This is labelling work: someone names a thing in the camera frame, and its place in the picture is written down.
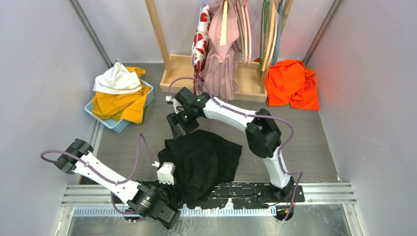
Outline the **black garment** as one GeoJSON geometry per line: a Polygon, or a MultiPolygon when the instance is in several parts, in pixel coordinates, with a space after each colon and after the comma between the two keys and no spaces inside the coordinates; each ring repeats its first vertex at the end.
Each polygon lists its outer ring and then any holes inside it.
{"type": "Polygon", "coordinates": [[[242,145],[205,130],[165,140],[158,159],[176,167],[171,203],[196,207],[206,201],[215,186],[234,181],[241,153],[242,145]]]}

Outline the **pink pleated skirt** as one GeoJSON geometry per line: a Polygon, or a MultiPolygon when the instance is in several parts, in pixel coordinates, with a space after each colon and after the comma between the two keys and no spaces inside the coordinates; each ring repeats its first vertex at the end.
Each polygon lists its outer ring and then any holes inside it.
{"type": "Polygon", "coordinates": [[[237,67],[240,58],[240,32],[238,16],[234,9],[235,0],[228,0],[227,15],[227,43],[219,46],[223,2],[215,11],[208,31],[209,52],[206,60],[206,67],[203,71],[203,79],[209,92],[223,101],[234,99],[234,92],[239,89],[236,83],[237,67]]]}

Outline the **red poppy print garment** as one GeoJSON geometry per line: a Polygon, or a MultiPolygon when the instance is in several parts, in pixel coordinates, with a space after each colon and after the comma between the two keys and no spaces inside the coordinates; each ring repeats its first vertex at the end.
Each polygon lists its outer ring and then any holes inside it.
{"type": "Polygon", "coordinates": [[[200,94],[203,91],[203,71],[209,51],[209,28],[211,24],[210,11],[203,13],[201,21],[198,21],[197,30],[192,44],[192,69],[193,76],[198,81],[193,82],[193,91],[200,94]]]}

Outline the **beige plastic hanger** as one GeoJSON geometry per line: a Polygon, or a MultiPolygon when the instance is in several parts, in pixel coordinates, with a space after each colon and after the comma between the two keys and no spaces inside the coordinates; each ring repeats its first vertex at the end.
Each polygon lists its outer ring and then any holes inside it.
{"type": "Polygon", "coordinates": [[[221,19],[221,31],[220,31],[220,39],[219,39],[219,46],[224,46],[227,43],[227,15],[228,15],[228,1],[223,1],[223,11],[222,11],[222,19],[221,19]]]}

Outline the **light blue hanger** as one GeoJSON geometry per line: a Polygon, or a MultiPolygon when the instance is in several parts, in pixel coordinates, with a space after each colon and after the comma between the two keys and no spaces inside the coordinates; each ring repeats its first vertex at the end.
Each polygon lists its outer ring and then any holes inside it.
{"type": "Polygon", "coordinates": [[[200,1],[200,12],[198,15],[198,21],[201,21],[201,17],[203,15],[203,13],[205,12],[209,12],[209,5],[207,4],[206,0],[201,0],[200,1]]]}

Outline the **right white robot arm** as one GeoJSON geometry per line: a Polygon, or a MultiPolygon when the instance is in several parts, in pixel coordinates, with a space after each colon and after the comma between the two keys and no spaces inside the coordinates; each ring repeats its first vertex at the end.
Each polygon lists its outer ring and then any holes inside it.
{"type": "Polygon", "coordinates": [[[268,110],[245,110],[206,92],[193,94],[186,87],[174,96],[168,94],[166,102],[174,108],[174,112],[167,116],[174,138],[196,130],[199,118],[218,120],[237,128],[246,135],[250,151],[263,159],[270,183],[274,186],[274,198],[285,202],[291,197],[295,181],[283,160],[282,133],[268,110]]]}

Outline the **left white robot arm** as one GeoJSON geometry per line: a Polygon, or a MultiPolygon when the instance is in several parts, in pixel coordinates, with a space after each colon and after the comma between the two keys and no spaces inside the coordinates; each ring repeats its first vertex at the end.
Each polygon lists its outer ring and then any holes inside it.
{"type": "Polygon", "coordinates": [[[121,211],[121,214],[149,217],[159,221],[167,229],[177,223],[180,211],[169,202],[161,186],[123,177],[99,161],[89,143],[75,139],[65,151],[48,150],[40,157],[47,160],[45,155],[49,153],[60,154],[52,163],[62,172],[87,177],[108,189],[112,201],[117,197],[126,204],[128,209],[121,211]]]}

